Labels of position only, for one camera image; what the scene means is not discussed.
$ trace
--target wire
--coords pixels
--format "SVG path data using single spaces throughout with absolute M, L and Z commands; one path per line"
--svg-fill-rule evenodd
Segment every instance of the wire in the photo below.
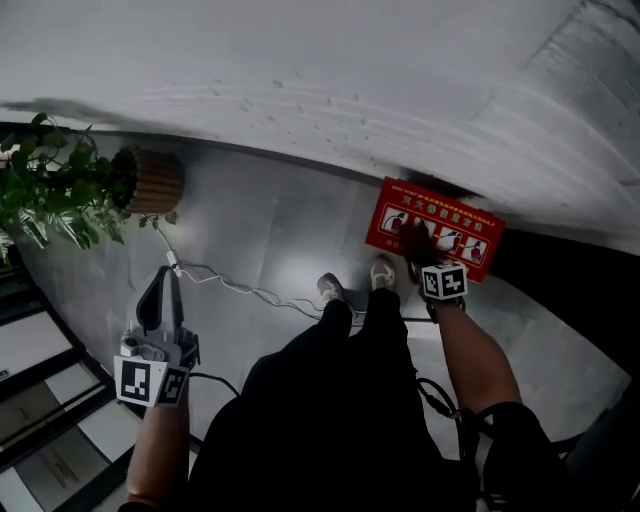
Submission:
M 292 309 L 295 309 L 296 311 L 302 313 L 303 315 L 305 315 L 305 316 L 307 316 L 307 317 L 309 317 L 309 318 L 311 318 L 313 320 L 320 320 L 320 317 L 318 315 L 313 315 L 311 313 L 306 312 L 305 310 L 300 308 L 298 305 L 294 304 L 293 301 L 282 301 L 282 300 L 280 300 L 280 298 L 275 293 L 273 293 L 271 291 L 261 290 L 260 288 L 250 288 L 250 287 L 248 287 L 246 285 L 237 284 L 237 283 L 233 283 L 233 282 L 227 281 L 225 279 L 225 276 L 223 276 L 221 274 L 218 274 L 215 270 L 213 270 L 208 265 L 196 265 L 196 264 L 190 263 L 188 261 L 184 261 L 184 260 L 181 260 L 180 264 L 184 265 L 184 266 L 187 266 L 187 267 L 206 268 L 207 270 L 209 270 L 209 272 L 211 272 L 213 274 L 211 277 L 207 277 L 207 278 L 204 278 L 204 279 L 196 279 L 188 271 L 179 270 L 179 272 L 186 274 L 187 277 L 189 277 L 189 279 L 191 279 L 191 281 L 193 281 L 196 284 L 206 283 L 208 281 L 214 281 L 214 280 L 218 279 L 218 280 L 220 280 L 220 282 L 226 288 L 228 288 L 230 290 L 233 290 L 234 292 L 242 293 L 244 295 L 253 294 L 256 297 L 258 297 L 260 300 L 262 300 L 263 302 L 266 302 L 267 304 L 269 304 L 271 306 L 292 308 Z M 313 303 L 311 301 L 308 301 L 307 299 L 295 299 L 295 300 L 306 301 L 306 302 L 309 302 L 309 303 L 311 303 L 313 305 Z M 322 311 L 322 310 L 316 308 L 315 305 L 314 305 L 314 309 L 316 309 L 317 311 Z
M 218 382 L 222 382 L 225 386 L 227 386 L 234 395 L 240 396 L 240 393 L 238 393 L 236 388 L 234 388 L 227 379 L 223 379 L 222 377 L 216 377 L 215 375 L 208 375 L 206 373 L 200 373 L 200 372 L 191 372 L 189 374 L 189 378 L 192 378 L 192 377 L 201 377 L 203 379 L 217 380 Z
M 149 217 L 146 216 L 146 215 L 143 215 L 143 218 L 146 218 L 147 220 L 149 220 Z M 175 251 L 173 250 L 173 247 L 171 247 L 171 244 L 169 243 L 169 240 L 165 236 L 165 234 L 162 231 L 162 229 L 160 227 L 157 227 L 157 228 L 155 228 L 155 231 L 162 238 L 162 241 L 164 242 L 165 246 L 167 247 L 167 250 L 170 253 L 173 253 L 175 255 Z M 207 269 L 209 272 L 211 272 L 213 274 L 212 276 L 206 277 L 204 279 L 196 279 L 187 270 L 184 270 L 184 269 L 181 269 L 181 268 L 176 268 L 176 265 L 173 266 L 175 272 L 178 275 L 179 274 L 185 274 L 195 284 L 202 284 L 202 283 L 206 283 L 206 282 L 209 282 L 209 281 L 215 281 L 217 279 L 222 283 L 223 286 L 225 286 L 229 290 L 232 290 L 232 291 L 237 292 L 237 293 L 242 293 L 243 295 L 255 295 L 260 300 L 262 300 L 263 302 L 266 302 L 270 306 L 274 306 L 274 307 L 277 307 L 277 308 L 284 307 L 284 308 L 294 309 L 294 310 L 298 311 L 299 313 L 302 313 L 304 316 L 306 316 L 308 318 L 311 318 L 312 320 L 320 320 L 321 316 L 320 315 L 315 315 L 313 313 L 309 313 L 309 312 L 305 311 L 304 309 L 302 309 L 296 303 L 304 302 L 306 304 L 309 304 L 314 309 L 314 311 L 316 311 L 317 313 L 324 312 L 324 309 L 320 309 L 319 307 L 317 307 L 314 304 L 313 301 L 311 301 L 309 299 L 282 300 L 280 297 L 278 297 L 277 294 L 275 294 L 274 292 L 272 292 L 270 290 L 263 290 L 263 289 L 260 289 L 260 288 L 251 288 L 251 287 L 243 285 L 243 284 L 234 283 L 234 282 L 230 281 L 223 274 L 219 274 L 218 272 L 216 272 L 209 265 L 191 263 L 190 261 L 186 261 L 186 260 L 178 260 L 178 264 L 182 265 L 182 266 L 186 266 L 186 267 L 204 268 L 204 269 Z M 355 315 L 364 315 L 367 312 L 366 310 L 360 311 L 360 310 L 357 310 L 357 309 L 354 309 L 354 308 L 351 308 L 351 309 L 352 309 L 352 311 L 353 311 L 353 313 Z M 409 322 L 431 322 L 431 323 L 433 323 L 433 321 L 431 319 L 427 319 L 427 318 L 425 318 L 425 319 L 410 318 L 410 319 L 407 319 L 407 321 L 409 321 Z M 351 323 L 352 327 L 362 327 L 363 325 L 364 325 L 363 322 L 353 321 Z
M 451 400 L 451 397 L 447 394 L 447 392 L 443 389 L 440 384 L 432 381 L 431 379 L 425 379 L 424 377 L 420 377 L 416 379 L 416 384 L 418 385 L 418 391 L 424 396 L 427 403 L 433 407 L 436 412 L 446 416 L 449 419 L 453 419 L 456 422 L 456 431 L 458 433 L 458 453 L 460 455 L 460 460 L 463 460 L 465 451 L 464 451 L 464 443 L 462 440 L 462 420 L 458 413 L 458 410 Z M 434 388 L 440 396 L 445 401 L 446 405 L 443 404 L 440 400 L 438 400 L 433 395 L 430 395 L 426 392 L 426 390 L 422 387 L 423 384 L 429 384 L 432 388 Z

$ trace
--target green plant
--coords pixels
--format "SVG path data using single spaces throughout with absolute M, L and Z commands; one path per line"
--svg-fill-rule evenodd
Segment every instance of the green plant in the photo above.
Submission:
M 0 256 L 6 261 L 12 235 L 20 231 L 41 248 L 49 242 L 48 229 L 82 249 L 99 242 L 96 228 L 124 243 L 121 227 L 129 214 L 123 208 L 135 187 L 135 176 L 113 169 L 99 155 L 89 135 L 91 127 L 78 135 L 61 161 L 59 155 L 68 142 L 46 113 L 31 121 L 34 129 L 43 124 L 51 129 L 43 136 L 24 139 L 0 169 Z M 14 141 L 14 134 L 9 135 L 0 151 L 9 151 Z M 175 223 L 175 214 L 166 220 Z M 157 217 L 153 225 L 157 227 Z

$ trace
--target hand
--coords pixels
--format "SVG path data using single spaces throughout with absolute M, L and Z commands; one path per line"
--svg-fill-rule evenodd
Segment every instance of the hand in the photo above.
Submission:
M 429 229 L 422 223 L 405 224 L 400 228 L 400 243 L 404 247 L 409 277 L 422 290 L 422 267 L 440 263 L 441 255 L 433 246 Z

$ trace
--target black wristband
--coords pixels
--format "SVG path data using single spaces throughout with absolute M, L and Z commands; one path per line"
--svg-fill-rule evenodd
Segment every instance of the black wristband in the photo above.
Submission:
M 431 320 L 433 321 L 434 324 L 438 323 L 438 315 L 436 313 L 436 304 L 455 306 L 460 308 L 462 311 L 465 311 L 467 308 L 467 305 L 464 302 L 464 298 L 462 297 L 455 297 L 454 299 L 446 299 L 446 300 L 436 300 L 436 299 L 427 298 L 425 300 L 425 303 L 427 305 L 427 313 L 429 313 L 429 316 L 431 317 Z

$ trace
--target white sneaker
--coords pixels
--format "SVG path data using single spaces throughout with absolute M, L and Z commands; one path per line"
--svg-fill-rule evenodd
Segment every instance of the white sneaker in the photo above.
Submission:
M 344 290 L 338 278 L 331 273 L 323 275 L 318 279 L 318 292 L 326 304 L 332 300 L 344 300 Z
M 378 256 L 371 267 L 371 288 L 394 291 L 396 288 L 396 270 L 393 263 L 384 256 Z

